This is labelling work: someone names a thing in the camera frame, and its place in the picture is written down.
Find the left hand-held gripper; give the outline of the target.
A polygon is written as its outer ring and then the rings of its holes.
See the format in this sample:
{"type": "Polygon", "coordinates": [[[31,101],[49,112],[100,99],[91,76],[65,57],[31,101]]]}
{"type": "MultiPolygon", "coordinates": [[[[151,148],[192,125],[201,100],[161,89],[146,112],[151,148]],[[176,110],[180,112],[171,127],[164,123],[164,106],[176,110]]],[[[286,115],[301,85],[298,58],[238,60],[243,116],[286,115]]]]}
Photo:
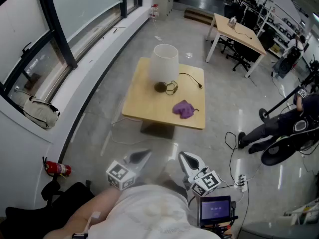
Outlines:
{"type": "Polygon", "coordinates": [[[132,186],[136,180],[136,173],[140,173],[149,160],[152,152],[150,149],[135,149],[128,153],[129,170],[124,165],[114,160],[106,170],[108,182],[119,190],[132,186]]]}

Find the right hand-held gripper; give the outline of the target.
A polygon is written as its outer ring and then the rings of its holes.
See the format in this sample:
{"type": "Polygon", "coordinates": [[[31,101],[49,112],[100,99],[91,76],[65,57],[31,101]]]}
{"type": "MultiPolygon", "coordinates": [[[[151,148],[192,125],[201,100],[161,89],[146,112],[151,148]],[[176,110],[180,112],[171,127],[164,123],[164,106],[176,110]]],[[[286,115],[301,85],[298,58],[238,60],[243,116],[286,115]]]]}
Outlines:
{"type": "Polygon", "coordinates": [[[184,185],[195,195],[205,197],[221,184],[216,172],[208,166],[205,167],[204,161],[198,155],[181,151],[178,160],[182,171],[188,177],[184,180],[184,185]],[[192,170],[195,169],[199,171],[192,175],[192,170]]]}

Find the purple cloth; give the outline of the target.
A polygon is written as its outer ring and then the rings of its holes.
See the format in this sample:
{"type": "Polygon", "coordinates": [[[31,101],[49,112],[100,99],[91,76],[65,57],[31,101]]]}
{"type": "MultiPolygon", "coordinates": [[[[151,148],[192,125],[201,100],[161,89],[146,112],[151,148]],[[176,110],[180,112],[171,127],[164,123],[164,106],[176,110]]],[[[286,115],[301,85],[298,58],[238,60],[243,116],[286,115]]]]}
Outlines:
{"type": "Polygon", "coordinates": [[[179,115],[181,119],[188,119],[192,117],[195,111],[199,111],[199,109],[195,109],[193,105],[188,103],[186,100],[177,103],[172,108],[172,112],[175,115],[179,115]]]}

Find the white table lamp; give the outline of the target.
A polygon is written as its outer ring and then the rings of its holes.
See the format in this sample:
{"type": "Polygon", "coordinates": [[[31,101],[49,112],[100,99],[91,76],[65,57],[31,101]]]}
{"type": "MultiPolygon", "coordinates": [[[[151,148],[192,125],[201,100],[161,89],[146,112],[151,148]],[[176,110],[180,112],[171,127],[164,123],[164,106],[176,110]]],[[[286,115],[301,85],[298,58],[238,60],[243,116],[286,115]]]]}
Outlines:
{"type": "Polygon", "coordinates": [[[149,65],[149,78],[154,89],[163,93],[167,85],[176,81],[179,75],[178,50],[169,44],[159,44],[152,52],[149,65]]]}

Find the small black monitor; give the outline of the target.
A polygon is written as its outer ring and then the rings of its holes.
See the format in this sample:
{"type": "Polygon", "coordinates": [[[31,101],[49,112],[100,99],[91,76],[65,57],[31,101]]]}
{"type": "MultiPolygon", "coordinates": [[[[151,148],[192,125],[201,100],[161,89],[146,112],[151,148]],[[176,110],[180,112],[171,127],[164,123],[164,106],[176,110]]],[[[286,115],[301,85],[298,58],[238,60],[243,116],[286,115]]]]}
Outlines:
{"type": "Polygon", "coordinates": [[[197,225],[208,226],[230,222],[238,219],[236,215],[236,202],[231,196],[203,197],[199,199],[197,212],[197,225]]]}

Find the low wooden table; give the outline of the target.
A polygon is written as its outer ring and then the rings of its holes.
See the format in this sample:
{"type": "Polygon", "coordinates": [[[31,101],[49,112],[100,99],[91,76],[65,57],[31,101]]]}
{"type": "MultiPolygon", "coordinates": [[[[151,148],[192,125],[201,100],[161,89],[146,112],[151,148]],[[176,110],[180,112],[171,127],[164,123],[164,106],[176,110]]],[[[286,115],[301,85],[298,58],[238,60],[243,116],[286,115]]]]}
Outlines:
{"type": "Polygon", "coordinates": [[[178,89],[169,95],[155,91],[154,83],[149,79],[149,65],[149,58],[139,59],[122,115],[142,120],[141,133],[166,139],[173,138],[175,127],[205,129],[204,70],[180,64],[180,74],[176,80],[178,89]],[[188,119],[181,119],[172,112],[173,106],[183,100],[199,109],[188,119]]]}

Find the person in white shirt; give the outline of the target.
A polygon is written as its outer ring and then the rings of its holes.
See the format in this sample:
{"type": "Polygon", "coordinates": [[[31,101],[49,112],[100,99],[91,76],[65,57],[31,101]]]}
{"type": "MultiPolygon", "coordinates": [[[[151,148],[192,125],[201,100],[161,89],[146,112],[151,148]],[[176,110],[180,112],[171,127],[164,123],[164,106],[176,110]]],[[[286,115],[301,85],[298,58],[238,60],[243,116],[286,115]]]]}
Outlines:
{"type": "Polygon", "coordinates": [[[158,185],[122,192],[106,219],[88,230],[87,239],[220,239],[188,221],[188,202],[158,185]]]}

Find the black low chair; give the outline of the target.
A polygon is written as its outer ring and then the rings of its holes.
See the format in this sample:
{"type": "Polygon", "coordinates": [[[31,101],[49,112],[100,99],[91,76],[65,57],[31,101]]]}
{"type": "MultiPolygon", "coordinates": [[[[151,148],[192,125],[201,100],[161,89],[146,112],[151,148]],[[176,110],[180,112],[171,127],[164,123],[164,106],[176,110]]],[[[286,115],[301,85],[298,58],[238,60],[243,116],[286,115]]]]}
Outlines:
{"type": "Polygon", "coordinates": [[[268,146],[262,153],[261,162],[266,166],[277,165],[297,151],[313,147],[319,141],[319,131],[303,132],[284,137],[268,146]]]}

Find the black light stand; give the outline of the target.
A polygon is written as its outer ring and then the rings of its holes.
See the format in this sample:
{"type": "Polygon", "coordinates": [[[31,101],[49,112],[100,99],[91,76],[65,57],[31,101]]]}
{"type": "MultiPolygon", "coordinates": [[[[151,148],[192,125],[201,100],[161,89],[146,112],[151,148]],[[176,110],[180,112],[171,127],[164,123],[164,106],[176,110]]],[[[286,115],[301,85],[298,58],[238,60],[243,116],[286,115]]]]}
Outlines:
{"type": "Polygon", "coordinates": [[[291,93],[289,93],[286,97],[284,97],[280,102],[278,102],[271,109],[266,110],[264,108],[259,109],[259,117],[262,122],[267,122],[269,120],[269,115],[275,111],[278,107],[284,104],[289,98],[295,96],[296,94],[300,95],[304,98],[307,95],[307,91],[305,90],[305,84],[299,84],[291,93]]]}

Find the beige backpack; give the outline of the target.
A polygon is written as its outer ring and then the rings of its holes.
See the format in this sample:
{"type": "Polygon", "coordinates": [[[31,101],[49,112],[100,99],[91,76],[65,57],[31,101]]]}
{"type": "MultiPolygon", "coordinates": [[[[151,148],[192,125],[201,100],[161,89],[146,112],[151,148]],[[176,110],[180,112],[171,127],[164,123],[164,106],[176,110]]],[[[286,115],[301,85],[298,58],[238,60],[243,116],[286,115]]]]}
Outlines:
{"type": "Polygon", "coordinates": [[[30,96],[24,106],[24,115],[35,124],[44,129],[50,129],[55,126],[60,111],[51,103],[30,96]]]}

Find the black bag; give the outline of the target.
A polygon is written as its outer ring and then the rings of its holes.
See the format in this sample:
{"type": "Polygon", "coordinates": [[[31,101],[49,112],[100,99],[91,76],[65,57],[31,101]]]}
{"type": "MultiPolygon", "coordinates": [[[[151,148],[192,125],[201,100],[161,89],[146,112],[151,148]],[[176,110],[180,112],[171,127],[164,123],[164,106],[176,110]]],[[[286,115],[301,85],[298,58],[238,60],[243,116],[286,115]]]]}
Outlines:
{"type": "Polygon", "coordinates": [[[43,239],[52,230],[62,228],[69,218],[94,195],[91,181],[77,182],[66,191],[61,191],[57,181],[49,182],[42,190],[47,202],[40,209],[27,210],[7,207],[6,219],[0,223],[3,239],[43,239]]]}

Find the white storage rack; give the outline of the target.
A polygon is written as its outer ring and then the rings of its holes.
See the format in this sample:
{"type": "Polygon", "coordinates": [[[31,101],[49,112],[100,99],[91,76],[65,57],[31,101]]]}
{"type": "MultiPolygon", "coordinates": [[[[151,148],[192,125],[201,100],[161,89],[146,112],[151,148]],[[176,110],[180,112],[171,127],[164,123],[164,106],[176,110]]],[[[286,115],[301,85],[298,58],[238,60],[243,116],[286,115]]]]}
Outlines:
{"type": "Polygon", "coordinates": [[[319,197],[297,208],[285,212],[284,217],[291,218],[291,225],[310,225],[319,222],[319,197]]]}

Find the black office chair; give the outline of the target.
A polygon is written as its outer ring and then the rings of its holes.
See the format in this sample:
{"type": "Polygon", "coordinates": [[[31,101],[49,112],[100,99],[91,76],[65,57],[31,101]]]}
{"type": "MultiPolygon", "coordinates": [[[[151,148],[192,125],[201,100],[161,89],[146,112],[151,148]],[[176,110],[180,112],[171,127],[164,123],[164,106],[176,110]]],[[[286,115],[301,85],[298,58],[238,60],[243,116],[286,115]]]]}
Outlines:
{"type": "Polygon", "coordinates": [[[221,54],[224,54],[226,48],[229,48],[231,51],[235,52],[234,43],[232,42],[232,39],[230,39],[228,37],[226,37],[226,39],[219,37],[217,43],[224,45],[223,49],[220,51],[221,54]]]}
{"type": "Polygon", "coordinates": [[[244,69],[248,72],[251,68],[251,63],[255,63],[260,56],[260,53],[237,41],[234,41],[233,49],[233,55],[226,55],[227,59],[232,58],[238,61],[238,63],[232,68],[232,71],[236,71],[236,68],[239,65],[242,65],[244,69]]]}

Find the wooden step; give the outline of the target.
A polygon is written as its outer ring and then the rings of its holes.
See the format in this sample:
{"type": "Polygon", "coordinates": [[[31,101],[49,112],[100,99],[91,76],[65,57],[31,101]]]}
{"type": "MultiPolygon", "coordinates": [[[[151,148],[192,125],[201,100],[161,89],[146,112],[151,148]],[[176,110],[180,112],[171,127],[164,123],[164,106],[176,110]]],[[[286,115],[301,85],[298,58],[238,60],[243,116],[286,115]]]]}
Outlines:
{"type": "Polygon", "coordinates": [[[184,18],[211,25],[214,14],[196,8],[188,7],[184,11],[184,18]]]}

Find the white shelving rack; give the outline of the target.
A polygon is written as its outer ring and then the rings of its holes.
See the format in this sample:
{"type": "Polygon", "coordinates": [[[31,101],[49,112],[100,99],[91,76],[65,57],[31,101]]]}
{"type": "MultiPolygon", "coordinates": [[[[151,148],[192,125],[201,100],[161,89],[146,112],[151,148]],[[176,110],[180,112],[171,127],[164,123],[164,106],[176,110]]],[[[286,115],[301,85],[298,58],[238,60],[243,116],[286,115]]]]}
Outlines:
{"type": "Polygon", "coordinates": [[[304,34],[305,24],[294,19],[288,12],[272,0],[265,0],[257,19],[258,36],[266,29],[274,30],[274,45],[268,49],[276,57],[281,57],[288,43],[294,37],[304,34]]]}

